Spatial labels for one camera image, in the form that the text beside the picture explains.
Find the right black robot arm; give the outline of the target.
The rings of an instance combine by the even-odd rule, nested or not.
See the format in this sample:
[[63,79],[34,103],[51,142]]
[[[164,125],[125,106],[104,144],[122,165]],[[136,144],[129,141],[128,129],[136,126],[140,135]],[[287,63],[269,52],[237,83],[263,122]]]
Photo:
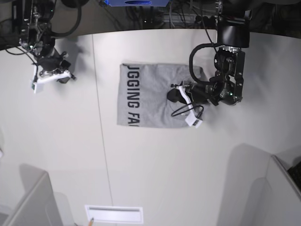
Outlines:
[[76,77],[70,72],[71,63],[66,60],[66,51],[59,53],[55,48],[56,38],[71,35],[79,26],[82,6],[78,0],[73,4],[77,17],[73,27],[66,32],[54,32],[51,20],[55,12],[55,0],[27,0],[19,43],[34,57],[33,88],[51,81],[66,84]]

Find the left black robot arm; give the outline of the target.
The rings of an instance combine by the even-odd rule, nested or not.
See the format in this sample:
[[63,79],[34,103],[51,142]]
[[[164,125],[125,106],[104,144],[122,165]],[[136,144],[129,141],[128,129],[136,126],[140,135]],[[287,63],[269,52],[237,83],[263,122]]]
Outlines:
[[[189,72],[193,82],[172,85],[172,90],[167,93],[169,101],[184,104],[184,96],[187,96],[193,105],[217,106],[220,102],[234,105],[242,100],[245,63],[243,49],[249,47],[250,18],[246,15],[246,9],[231,0],[216,1],[216,11],[217,42],[200,44],[192,50]],[[208,81],[202,81],[195,75],[193,65],[195,54],[204,48],[215,50],[216,72]]]

